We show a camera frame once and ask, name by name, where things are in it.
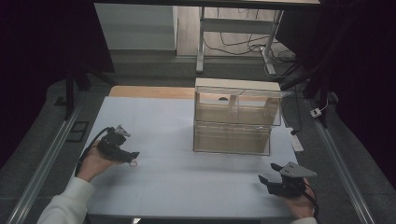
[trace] hand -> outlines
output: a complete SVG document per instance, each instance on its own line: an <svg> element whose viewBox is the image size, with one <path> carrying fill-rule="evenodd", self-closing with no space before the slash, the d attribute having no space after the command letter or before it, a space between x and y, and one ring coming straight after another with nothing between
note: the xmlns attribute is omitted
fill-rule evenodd
<svg viewBox="0 0 396 224"><path fill-rule="evenodd" d="M108 167L114 164L122 163L120 161L109 161L104 159L96 147L98 143L99 141L96 141L93 144L93 147L88 152L87 157L82 162L81 168L77 175L78 178L87 182L91 182L94 177L104 172Z"/></svg>
<svg viewBox="0 0 396 224"><path fill-rule="evenodd" d="M312 198L315 198L314 192L311 188L306 188L306 193ZM283 199L296 219L314 216L314 205L304 195L298 198L280 198Z"/></svg>

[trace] aluminum rail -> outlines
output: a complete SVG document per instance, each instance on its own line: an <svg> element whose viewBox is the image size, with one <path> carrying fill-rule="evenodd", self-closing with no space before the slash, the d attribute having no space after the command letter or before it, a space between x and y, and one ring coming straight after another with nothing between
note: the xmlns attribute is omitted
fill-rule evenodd
<svg viewBox="0 0 396 224"><path fill-rule="evenodd" d="M35 170L32 179L30 180L22 196L20 197L20 200L14 208L14 211L9 216L7 223L22 224L26 219L33 203L35 202L35 198L38 192L41 190L41 187L43 186L44 181L46 180L47 175L50 172L53 163L55 162L55 159L58 157L64 141L66 140L66 137L70 132L73 123L79 114L79 111L83 106L85 98L85 92L81 92L78 94L75 110L69 117L69 120L64 121L52 143L49 145L46 154L44 155L37 169Z"/></svg>
<svg viewBox="0 0 396 224"><path fill-rule="evenodd" d="M316 108L315 103L313 100L306 100L306 105L309 108ZM358 186L355 184L350 172L347 169L344 160L340 152L337 149L334 141L332 140L332 136L329 131L323 128L322 124L318 119L314 120L315 125L317 127L318 133L327 149L327 152L332 159L332 163L335 166L335 170L337 174L340 176L341 182L344 184L344 188L346 193L349 195L353 206L355 207L356 213L361 220L361 223L364 224L374 224L375 220L367 206L367 203L364 201L363 197L361 196L361 191L359 190Z"/></svg>

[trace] clear plastic box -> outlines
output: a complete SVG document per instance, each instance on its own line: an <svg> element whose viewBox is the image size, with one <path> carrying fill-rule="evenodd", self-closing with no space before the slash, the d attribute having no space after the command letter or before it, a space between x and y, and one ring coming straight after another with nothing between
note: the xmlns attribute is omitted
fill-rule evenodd
<svg viewBox="0 0 396 224"><path fill-rule="evenodd" d="M280 101L277 83L197 78L194 150L269 155Z"/></svg>

